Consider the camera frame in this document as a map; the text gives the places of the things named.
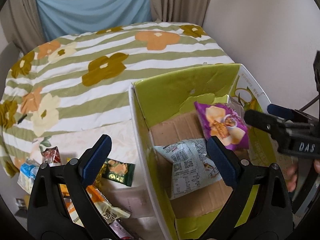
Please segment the person's right hand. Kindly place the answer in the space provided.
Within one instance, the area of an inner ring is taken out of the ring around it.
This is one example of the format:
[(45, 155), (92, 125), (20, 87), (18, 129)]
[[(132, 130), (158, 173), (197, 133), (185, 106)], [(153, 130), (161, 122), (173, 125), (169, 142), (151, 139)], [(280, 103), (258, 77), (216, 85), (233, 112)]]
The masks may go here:
[[(315, 171), (320, 174), (320, 162), (318, 159), (316, 159), (313, 162)], [(286, 182), (287, 185), (287, 190), (289, 192), (293, 192), (296, 188), (297, 185), (297, 179), (298, 179), (298, 164), (294, 163), (293, 165), (291, 165), (287, 171), (286, 174), (289, 176), (289, 180)]]

